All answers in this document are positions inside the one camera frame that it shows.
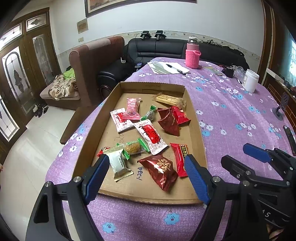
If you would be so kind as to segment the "white green pastry packet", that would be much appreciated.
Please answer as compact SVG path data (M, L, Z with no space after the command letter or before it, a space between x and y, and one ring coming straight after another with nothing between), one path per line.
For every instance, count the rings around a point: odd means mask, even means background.
M103 154L107 155L109 158L109 163L113 169L115 182L133 175L133 170L127 168L125 164L125 156L123 151L123 146L116 146L103 151Z

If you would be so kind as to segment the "small white red packet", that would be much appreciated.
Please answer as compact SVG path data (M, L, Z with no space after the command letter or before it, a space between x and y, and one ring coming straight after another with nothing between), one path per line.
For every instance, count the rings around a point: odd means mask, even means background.
M139 121L134 126L146 141L152 155L157 155L168 147L150 120Z

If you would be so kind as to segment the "white red snack packet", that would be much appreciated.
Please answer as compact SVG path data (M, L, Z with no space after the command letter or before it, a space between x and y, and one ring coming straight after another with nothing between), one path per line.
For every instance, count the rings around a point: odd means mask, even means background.
M118 133L124 132L134 127L133 123L130 120L123 119L123 114L125 112L125 108L116 109L110 112L110 116L115 124Z

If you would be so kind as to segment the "beige biscuit bar packet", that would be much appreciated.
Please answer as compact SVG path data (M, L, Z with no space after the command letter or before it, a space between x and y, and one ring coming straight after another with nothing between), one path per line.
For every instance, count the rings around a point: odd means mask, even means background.
M166 95L161 92L153 95L152 100L166 105L177 106L180 109L186 109L187 107L187 102L183 98Z

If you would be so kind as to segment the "pink snack packet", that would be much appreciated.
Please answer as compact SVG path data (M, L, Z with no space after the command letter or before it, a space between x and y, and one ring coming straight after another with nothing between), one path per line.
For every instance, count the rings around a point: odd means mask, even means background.
M138 113L139 105L141 102L141 98L127 98L127 109L126 112L122 115L122 119L124 121L139 121L141 116Z

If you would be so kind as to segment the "red snack bar wrapper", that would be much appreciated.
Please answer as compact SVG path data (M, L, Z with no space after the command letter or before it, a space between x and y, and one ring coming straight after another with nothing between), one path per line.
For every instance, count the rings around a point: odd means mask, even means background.
M189 154L188 147L185 144L170 143L176 160L177 174L179 177L187 177L187 172L185 171L185 157Z

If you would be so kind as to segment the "small red candy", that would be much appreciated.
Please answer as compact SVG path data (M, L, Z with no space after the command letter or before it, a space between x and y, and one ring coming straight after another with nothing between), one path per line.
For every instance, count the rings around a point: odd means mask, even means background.
M105 150L108 150L108 149L110 149L110 147L103 147L103 148L97 153L97 157L99 158L99 157L103 154L103 152L104 152Z

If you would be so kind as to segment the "red foil snack bag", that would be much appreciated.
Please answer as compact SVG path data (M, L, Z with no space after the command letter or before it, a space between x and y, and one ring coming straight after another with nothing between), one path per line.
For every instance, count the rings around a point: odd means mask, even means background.
M171 160L163 155L151 155L138 160L143 165L163 191L168 191L178 178Z

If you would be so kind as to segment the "black smartphone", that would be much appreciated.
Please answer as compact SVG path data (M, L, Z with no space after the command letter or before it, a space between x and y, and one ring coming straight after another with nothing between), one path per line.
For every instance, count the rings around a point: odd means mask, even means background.
M287 136L288 142L290 144L292 154L294 156L296 156L296 143L295 143L295 139L293 138L292 131L290 130L290 128L288 126L283 126L283 129L284 129L284 132Z

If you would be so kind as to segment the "black phone stand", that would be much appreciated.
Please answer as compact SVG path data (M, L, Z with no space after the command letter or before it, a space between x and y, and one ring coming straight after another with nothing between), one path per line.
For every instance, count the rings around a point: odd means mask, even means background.
M283 116L282 116L282 114L281 114L281 112L280 112L280 109L281 109L282 111L285 111L285 108L286 108L287 105L288 105L288 101L289 101L289 99L290 99L290 96L289 96L286 92L284 92L283 95L282 95L282 98L281 98L281 101L280 101L279 106L276 107L276 108L272 108L272 112L273 112L273 114L275 115L275 117L276 117L279 121L283 120Z

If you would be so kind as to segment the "purple floral tablecloth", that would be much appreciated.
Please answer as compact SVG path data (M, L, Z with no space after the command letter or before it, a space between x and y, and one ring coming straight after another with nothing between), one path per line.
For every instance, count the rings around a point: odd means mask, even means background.
M128 98L139 97L139 113L143 115L154 104L153 95L160 92L183 97L191 120L176 137L166 133L158 124L159 116L155 117L152 136L167 144L162 151L164 157L175 160L170 143L186 144L200 165L225 182L238 183L221 165L225 155L252 168L258 176L280 179L270 164L243 152L243 146L250 143L292 153L284 130L290 122L286 118L278 120L272 112L277 102L262 85L249 92L237 80L211 72L217 68L215 64L201 61L200 66L187 75L160 75L145 65L118 84L67 140L46 180L67 183L94 164L103 147L139 138L136 128L118 133L115 125L119 117L112 117L111 112L124 111ZM114 181L109 169L99 194L88 204L101 236L104 240L190 240L206 206L197 199L189 178L178 178L164 191L138 159L134 156L127 161L133 174L120 181Z

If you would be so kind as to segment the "red crinkled foil snack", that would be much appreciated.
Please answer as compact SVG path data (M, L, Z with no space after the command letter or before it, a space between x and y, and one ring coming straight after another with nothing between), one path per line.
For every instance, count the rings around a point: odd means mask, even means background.
M171 111L178 125L189 123L191 120L186 116L184 111L177 106L172 106Z

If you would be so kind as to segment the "green clear cookie packet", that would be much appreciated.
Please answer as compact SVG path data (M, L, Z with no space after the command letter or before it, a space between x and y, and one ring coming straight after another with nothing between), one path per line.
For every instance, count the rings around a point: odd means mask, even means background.
M138 138L136 141L127 142L125 144L117 143L116 145L123 147L123 156L126 160L129 160L132 155L150 152L148 144L142 138Z

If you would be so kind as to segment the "dark red foil snack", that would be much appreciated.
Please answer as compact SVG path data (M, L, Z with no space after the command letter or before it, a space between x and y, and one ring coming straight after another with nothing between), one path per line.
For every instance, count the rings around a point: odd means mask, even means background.
M180 135L180 129L171 109L158 108L158 113L160 116L160 120L158 120L158 124L164 129L166 133L178 137Z

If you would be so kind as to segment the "cardboard box tray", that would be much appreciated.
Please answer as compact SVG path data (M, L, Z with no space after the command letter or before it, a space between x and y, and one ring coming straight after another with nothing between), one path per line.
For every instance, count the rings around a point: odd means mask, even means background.
M179 135L167 133L159 125L160 108L167 105L156 102L153 97L159 93L180 97L186 102L185 115L187 123L180 125ZM140 100L138 113L144 116L153 111L152 120L147 120L144 127L136 129L134 123L123 120L129 99ZM95 165L98 153L105 148L123 146L122 158L133 174L119 181L109 169L99 193L111 197L136 202L165 205L197 204L199 199L187 177L178 177L168 190L163 190L140 160L150 155L162 155L177 168L174 149L171 145L180 144L187 148L189 154L202 166L207 166L207 159L199 121L188 90L183 85L148 82L122 82L107 97L99 113L93 114L93 123L86 125L86 136L78 155L73 176L82 176L87 168Z

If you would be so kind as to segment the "wooden side table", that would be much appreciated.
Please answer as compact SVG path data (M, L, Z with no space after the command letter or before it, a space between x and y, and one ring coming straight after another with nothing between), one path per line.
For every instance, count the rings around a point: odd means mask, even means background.
M69 123L67 124L62 137L60 138L60 144L64 145L69 140L69 138L74 134L74 132L79 128L79 126L86 120L86 118L97 108L96 105L79 107L73 114Z

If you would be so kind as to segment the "green wrapped candy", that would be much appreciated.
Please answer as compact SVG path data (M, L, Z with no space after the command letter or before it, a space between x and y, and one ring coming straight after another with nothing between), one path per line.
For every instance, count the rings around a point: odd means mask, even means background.
M156 110L157 110L157 107L155 105L151 105L149 111L140 118L140 121L145 121L145 120L153 121Z

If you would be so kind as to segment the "white plastic jar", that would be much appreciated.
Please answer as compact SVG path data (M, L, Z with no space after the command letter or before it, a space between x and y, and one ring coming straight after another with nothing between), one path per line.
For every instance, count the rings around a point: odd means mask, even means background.
M251 93L254 93L256 86L258 84L258 81L259 81L259 75L256 72L252 71L251 69L247 69L244 75L242 87L245 90Z

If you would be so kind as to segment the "black binder clip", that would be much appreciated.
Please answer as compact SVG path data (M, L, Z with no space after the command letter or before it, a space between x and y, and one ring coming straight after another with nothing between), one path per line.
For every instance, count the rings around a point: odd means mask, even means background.
M234 69L232 67L224 66L222 69L222 73L224 73L227 77L234 77Z

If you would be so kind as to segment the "black shoes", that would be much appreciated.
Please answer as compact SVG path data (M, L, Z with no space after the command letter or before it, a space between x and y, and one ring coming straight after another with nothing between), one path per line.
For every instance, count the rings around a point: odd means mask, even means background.
M46 114L49 107L46 104L36 104L33 108L33 113L35 117L40 118L43 114Z

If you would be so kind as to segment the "patterned blanket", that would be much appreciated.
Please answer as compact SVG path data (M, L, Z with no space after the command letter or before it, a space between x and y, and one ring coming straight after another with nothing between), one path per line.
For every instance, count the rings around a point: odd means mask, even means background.
M64 75L59 75L54 79L52 86L48 90L48 94L55 100L76 97L76 87L75 77L65 78Z

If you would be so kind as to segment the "black pen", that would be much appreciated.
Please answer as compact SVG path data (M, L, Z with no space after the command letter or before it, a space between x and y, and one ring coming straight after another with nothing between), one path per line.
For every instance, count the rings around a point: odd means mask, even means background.
M182 74L182 75L186 75L186 73L182 72L182 70L177 69L177 68L171 66L170 64L166 64L166 66L168 66L168 67L171 68L171 69L175 69L178 73L180 73L180 74Z

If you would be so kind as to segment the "green cloth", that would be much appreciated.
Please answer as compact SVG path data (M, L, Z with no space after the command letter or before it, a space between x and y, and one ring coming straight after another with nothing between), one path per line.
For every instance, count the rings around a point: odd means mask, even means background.
M75 72L73 68L70 68L69 70L65 71L63 73L64 79L75 79Z

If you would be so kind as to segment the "white papers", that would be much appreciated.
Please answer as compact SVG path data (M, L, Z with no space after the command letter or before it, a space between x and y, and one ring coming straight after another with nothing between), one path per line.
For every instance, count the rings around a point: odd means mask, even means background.
M151 68L153 73L160 74L160 75L167 75L167 74L180 74L175 69L171 69L166 64L170 64L171 66L182 70L182 72L189 74L190 70L183 67L181 64L177 62L157 62L157 61L149 61L148 66Z

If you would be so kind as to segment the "pink sleeved water bottle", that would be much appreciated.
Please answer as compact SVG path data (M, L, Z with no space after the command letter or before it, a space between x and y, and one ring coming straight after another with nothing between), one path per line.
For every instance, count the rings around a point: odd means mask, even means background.
M199 68L199 59L201 51L197 37L190 36L187 42L187 49L185 52L185 65L191 69Z

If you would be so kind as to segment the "black leather sofa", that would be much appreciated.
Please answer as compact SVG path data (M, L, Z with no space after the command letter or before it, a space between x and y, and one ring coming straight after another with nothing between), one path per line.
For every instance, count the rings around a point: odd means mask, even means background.
M106 98L116 87L125 81L137 69L156 57L185 59L187 47L186 40L180 39L131 39L123 48L123 54L113 63L108 64L97 74L98 90ZM249 68L244 54L228 46L216 44L213 40L199 43L201 60L212 62L216 65L240 66L244 70Z

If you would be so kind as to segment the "wooden glass door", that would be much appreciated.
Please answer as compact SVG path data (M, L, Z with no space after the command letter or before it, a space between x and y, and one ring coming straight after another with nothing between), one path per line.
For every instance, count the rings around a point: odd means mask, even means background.
M43 102L40 93L60 72L49 8L8 23L1 34L1 163Z

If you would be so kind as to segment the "framed wall painting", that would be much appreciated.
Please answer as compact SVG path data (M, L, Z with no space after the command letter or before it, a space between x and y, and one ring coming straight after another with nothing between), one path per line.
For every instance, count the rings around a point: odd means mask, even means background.
M104 11L129 4L145 3L158 0L85 0L85 16L87 18Z

